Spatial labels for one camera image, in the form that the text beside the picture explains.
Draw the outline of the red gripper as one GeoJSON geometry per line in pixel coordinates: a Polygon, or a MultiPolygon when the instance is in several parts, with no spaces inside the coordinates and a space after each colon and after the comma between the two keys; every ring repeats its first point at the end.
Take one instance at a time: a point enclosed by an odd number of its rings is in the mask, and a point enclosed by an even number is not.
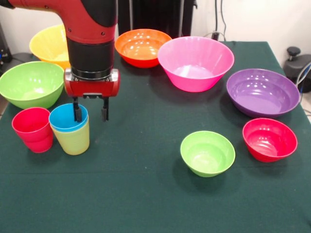
{"type": "Polygon", "coordinates": [[[109,120],[109,97],[118,94],[121,83],[120,72],[113,68],[111,73],[104,79],[83,80],[77,78],[71,72],[70,68],[66,68],[64,72],[64,87],[68,96],[73,98],[74,120],[82,121],[82,110],[78,103],[78,97],[103,98],[102,120],[109,120]]]}

